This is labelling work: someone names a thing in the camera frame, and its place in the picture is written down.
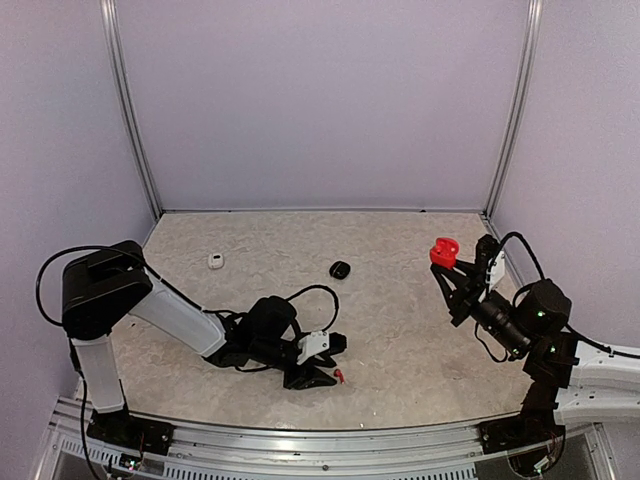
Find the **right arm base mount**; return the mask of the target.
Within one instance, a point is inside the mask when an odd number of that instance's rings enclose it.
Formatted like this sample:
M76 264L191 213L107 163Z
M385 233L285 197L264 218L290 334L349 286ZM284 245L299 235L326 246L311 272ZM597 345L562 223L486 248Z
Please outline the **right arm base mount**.
M477 426L484 454L513 450L563 437L566 427L555 421L558 387L534 382L521 410L512 416L480 422Z

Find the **black earbud charging case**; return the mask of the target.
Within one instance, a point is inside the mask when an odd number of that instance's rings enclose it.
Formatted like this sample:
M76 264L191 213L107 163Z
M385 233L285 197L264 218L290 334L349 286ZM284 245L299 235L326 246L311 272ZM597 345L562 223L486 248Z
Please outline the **black earbud charging case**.
M344 280L351 273L351 266L344 261L338 260L329 268L329 275L336 280Z

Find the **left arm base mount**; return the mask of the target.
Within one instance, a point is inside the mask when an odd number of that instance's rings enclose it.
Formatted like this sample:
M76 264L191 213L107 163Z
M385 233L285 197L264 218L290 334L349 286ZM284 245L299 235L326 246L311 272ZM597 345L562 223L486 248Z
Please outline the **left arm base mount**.
M122 409L111 413L93 412L87 436L139 453L166 456L174 430L171 423L138 417Z

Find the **white earbud charging case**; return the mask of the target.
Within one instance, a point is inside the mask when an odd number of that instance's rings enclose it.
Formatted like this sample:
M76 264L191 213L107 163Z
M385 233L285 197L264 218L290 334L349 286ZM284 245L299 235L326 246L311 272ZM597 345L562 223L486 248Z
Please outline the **white earbud charging case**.
M221 253L211 253L207 258L208 268L218 270L224 267L225 259Z

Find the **red earbud charging case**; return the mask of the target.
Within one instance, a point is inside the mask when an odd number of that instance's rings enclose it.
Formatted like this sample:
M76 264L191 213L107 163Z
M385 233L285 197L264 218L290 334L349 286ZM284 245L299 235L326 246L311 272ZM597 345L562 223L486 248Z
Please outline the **red earbud charging case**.
M456 265L459 250L459 243L455 239L438 237L429 251L429 258L433 265L452 270Z

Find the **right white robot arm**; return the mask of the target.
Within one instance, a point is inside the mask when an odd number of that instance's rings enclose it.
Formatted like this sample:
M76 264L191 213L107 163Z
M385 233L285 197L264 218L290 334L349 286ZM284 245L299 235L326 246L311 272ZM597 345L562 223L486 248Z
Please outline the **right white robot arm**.
M454 326L473 319L505 351L522 361L532 384L511 433L535 442L550 425L636 421L639 351L623 351L586 338L569 324L571 302L549 279L533 283L519 304L486 288L479 265L433 259Z

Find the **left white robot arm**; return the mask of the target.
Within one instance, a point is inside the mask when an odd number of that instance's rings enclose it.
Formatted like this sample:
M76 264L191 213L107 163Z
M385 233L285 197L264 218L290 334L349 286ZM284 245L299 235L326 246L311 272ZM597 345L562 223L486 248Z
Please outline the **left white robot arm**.
M111 341L127 316L156 327L207 363L241 373L278 370L288 390L333 386L335 356L345 335L330 327L302 329L291 298L263 297L246 312L199 306L155 272L134 241L81 247L62 273L62 327L70 340L102 430L121 445L140 434Z

